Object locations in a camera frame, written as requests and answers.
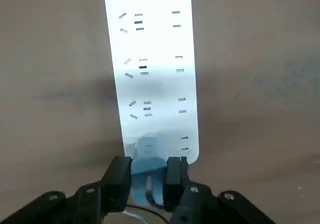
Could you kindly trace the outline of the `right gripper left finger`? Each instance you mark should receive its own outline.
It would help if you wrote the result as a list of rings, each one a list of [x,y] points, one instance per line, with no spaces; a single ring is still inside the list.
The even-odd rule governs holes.
[[[46,192],[2,223],[102,223],[110,212],[122,212],[131,189],[130,157],[114,157],[101,180],[81,186],[67,197]]]

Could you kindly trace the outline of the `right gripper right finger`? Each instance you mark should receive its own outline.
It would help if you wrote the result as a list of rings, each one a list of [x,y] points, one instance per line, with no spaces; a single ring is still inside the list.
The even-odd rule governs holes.
[[[239,192],[218,196],[207,185],[189,179],[186,157],[170,157],[164,178],[164,209],[170,223],[263,224],[274,221]]]

